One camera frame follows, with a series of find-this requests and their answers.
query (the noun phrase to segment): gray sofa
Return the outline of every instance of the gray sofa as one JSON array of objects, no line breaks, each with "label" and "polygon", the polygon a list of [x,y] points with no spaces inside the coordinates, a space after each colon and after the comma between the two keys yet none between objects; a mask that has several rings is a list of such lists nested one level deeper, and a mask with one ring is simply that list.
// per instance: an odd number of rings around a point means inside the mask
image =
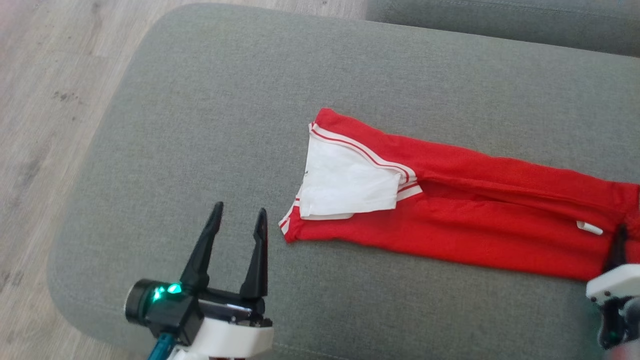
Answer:
[{"label": "gray sofa", "polygon": [[122,313],[177,279],[212,205],[211,284],[237,291],[269,215],[269,359],[600,359],[584,283],[340,241],[286,245],[307,124],[331,107],[389,133],[640,181],[640,59],[463,33],[198,4],[159,20],[103,118],[49,259],[84,333],[138,352]]},{"label": "gray sofa", "polygon": [[370,0],[367,20],[640,56],[636,0]]}]

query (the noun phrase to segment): white fabric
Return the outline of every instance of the white fabric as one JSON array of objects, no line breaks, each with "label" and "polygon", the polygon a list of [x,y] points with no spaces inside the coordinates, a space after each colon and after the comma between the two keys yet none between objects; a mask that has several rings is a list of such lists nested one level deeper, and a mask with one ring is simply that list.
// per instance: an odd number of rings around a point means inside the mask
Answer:
[{"label": "white fabric", "polygon": [[349,218],[396,208],[401,175],[377,168],[356,151],[310,136],[300,191],[305,220]]}]

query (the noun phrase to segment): wooden floor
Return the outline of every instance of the wooden floor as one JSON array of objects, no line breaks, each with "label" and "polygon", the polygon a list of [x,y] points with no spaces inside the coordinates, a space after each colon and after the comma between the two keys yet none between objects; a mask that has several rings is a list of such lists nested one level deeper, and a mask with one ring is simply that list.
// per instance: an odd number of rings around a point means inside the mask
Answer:
[{"label": "wooden floor", "polygon": [[[143,359],[73,329],[46,261],[87,146],[145,32],[197,0],[0,1],[0,359]],[[362,19],[366,0],[229,0]]]}]

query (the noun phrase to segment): folded red garment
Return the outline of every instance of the folded red garment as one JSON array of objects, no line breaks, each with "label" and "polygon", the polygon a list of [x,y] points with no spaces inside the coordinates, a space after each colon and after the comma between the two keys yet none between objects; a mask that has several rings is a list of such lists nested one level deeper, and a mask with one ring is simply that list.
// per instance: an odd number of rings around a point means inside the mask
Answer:
[{"label": "folded red garment", "polygon": [[[638,184],[388,135],[331,109],[322,109],[309,128],[305,180],[280,222],[287,242],[338,238],[446,261],[588,281],[602,271],[616,227],[626,224],[628,260],[640,262]],[[315,150],[311,141],[319,144]],[[310,163],[314,151],[325,148],[357,154],[354,165]],[[323,185],[331,181],[318,181],[365,166],[371,167],[362,172],[368,177],[351,177],[358,186],[338,179],[333,182],[339,185],[336,190]],[[385,184],[374,184],[378,178]],[[384,191],[376,190],[389,189],[389,181],[397,181],[395,204],[390,206],[388,197],[379,199]],[[369,184],[369,193],[349,196]],[[358,210],[352,213],[348,205],[327,212],[327,202],[339,205],[336,199],[341,197],[374,205],[364,210],[355,206]]]}]

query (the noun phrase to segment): gray cushion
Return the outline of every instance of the gray cushion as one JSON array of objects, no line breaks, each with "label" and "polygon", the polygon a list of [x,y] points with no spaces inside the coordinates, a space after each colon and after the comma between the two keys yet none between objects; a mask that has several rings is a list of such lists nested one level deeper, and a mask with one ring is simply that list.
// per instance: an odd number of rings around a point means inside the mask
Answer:
[{"label": "gray cushion", "polygon": [[370,0],[367,20],[640,56],[636,0]]},{"label": "gray cushion", "polygon": [[178,278],[226,202],[210,267],[238,290],[269,214],[273,359],[598,359],[584,284],[340,241],[276,222],[323,106],[389,133],[640,181],[640,59],[228,5],[163,17],[134,55],[67,204],[51,295],[83,332],[148,352],[122,314]]}]

